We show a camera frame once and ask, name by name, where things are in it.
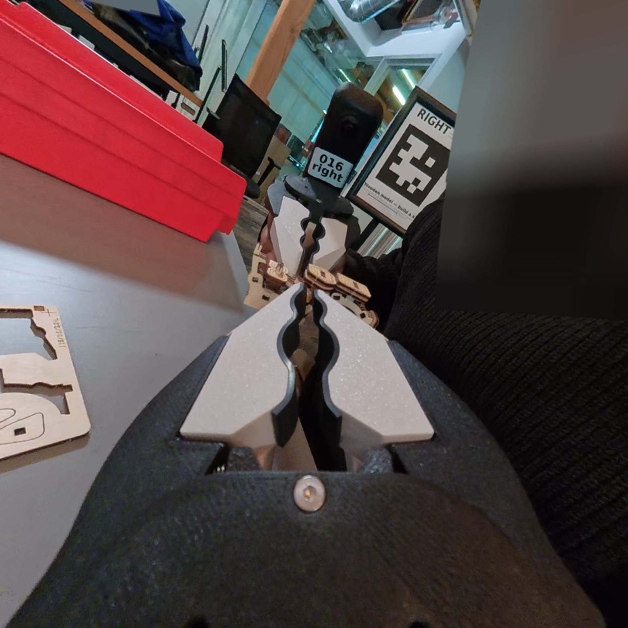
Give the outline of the blue jacket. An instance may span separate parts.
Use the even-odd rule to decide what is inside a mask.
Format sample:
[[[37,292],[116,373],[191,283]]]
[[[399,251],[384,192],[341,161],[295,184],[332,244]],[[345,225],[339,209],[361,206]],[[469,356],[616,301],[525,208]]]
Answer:
[[[158,1],[159,14],[122,11],[131,27],[144,39],[155,63],[194,92],[200,87],[202,69],[183,28],[184,17],[168,2]]]

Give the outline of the wooden puzzle model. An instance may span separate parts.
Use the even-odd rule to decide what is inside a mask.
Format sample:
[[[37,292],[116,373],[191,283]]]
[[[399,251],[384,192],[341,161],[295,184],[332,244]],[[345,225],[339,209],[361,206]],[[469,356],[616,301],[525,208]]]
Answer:
[[[256,310],[265,307],[294,285],[304,283],[308,290],[306,305],[311,303],[311,293],[317,289],[351,311],[371,328],[377,328],[379,325],[377,314],[366,308],[371,298],[366,286],[341,273],[333,273],[314,264],[306,267],[304,276],[290,275],[284,264],[268,259],[260,243],[254,248],[247,280],[248,291],[244,304]]]

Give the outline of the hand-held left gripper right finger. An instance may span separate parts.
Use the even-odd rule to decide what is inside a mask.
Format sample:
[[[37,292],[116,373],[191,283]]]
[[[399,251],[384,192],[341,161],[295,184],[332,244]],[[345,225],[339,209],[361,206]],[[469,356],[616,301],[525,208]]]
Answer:
[[[428,416],[386,338],[316,290],[312,453],[323,470],[355,470],[372,449],[427,442]]]

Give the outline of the wooden background table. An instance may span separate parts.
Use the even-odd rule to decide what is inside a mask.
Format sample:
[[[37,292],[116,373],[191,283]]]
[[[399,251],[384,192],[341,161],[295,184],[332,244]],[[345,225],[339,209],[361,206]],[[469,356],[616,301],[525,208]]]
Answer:
[[[196,71],[175,59],[166,50],[156,50],[144,33],[134,28],[137,21],[126,19],[122,11],[86,1],[28,1],[59,26],[70,29],[76,38],[93,44],[95,51],[116,65],[125,74],[135,78],[162,100],[171,92],[201,106],[196,94],[200,78]]]

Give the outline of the red plastic bin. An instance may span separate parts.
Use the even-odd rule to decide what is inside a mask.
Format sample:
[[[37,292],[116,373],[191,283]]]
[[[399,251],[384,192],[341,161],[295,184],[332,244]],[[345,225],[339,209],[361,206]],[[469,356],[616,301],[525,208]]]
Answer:
[[[240,177],[213,160],[174,161],[86,117],[73,131],[1,96],[1,153],[195,239],[232,231]]]
[[[1,2],[1,96],[73,131],[93,114],[188,166],[222,156],[219,140],[27,4]]]

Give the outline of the black office chair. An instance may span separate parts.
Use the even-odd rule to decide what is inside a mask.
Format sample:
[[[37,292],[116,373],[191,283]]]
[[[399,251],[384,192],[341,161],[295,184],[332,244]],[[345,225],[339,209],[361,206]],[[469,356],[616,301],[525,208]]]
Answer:
[[[280,120],[281,116],[235,74],[217,111],[208,111],[202,124],[203,130],[222,143],[221,163],[245,179],[244,194],[251,199],[260,197],[253,177]]]

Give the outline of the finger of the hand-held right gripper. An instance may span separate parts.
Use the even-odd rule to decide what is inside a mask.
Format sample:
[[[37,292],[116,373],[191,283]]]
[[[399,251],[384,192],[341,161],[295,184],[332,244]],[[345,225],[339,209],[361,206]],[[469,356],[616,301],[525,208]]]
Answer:
[[[335,218],[322,218],[324,234],[318,239],[318,250],[312,256],[312,264],[327,271],[333,269],[346,251],[348,225]]]
[[[270,227],[277,263],[295,282],[304,282],[305,270],[315,253],[315,223],[311,212],[298,200],[285,195]]]

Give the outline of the person's right forearm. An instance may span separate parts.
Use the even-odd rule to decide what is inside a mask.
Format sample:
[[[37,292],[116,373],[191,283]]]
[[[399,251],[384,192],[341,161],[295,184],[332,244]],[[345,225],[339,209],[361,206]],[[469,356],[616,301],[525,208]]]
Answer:
[[[554,549],[602,612],[627,626],[627,321],[436,307],[444,194],[379,258],[342,274],[371,292],[380,331],[489,428]]]

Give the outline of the wooden pillar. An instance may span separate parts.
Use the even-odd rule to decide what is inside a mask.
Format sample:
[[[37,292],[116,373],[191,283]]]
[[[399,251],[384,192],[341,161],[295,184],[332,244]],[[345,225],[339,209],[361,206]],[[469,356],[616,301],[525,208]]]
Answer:
[[[315,1],[282,1],[245,84],[265,104]]]

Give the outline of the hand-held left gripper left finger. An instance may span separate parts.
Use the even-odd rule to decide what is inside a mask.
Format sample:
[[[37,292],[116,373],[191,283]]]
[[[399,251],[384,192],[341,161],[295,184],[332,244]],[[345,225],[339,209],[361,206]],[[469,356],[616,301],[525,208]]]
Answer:
[[[180,435],[187,440],[250,448],[263,470],[298,422],[296,368],[306,287],[289,288],[229,334]]]

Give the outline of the laser-cut wooden puzzle sheet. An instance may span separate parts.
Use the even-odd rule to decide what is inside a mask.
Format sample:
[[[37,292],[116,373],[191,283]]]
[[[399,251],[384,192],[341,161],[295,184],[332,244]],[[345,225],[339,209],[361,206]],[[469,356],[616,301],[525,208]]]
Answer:
[[[1,459],[87,435],[90,419],[59,310],[2,304],[1,315],[28,319],[50,354],[1,354]]]

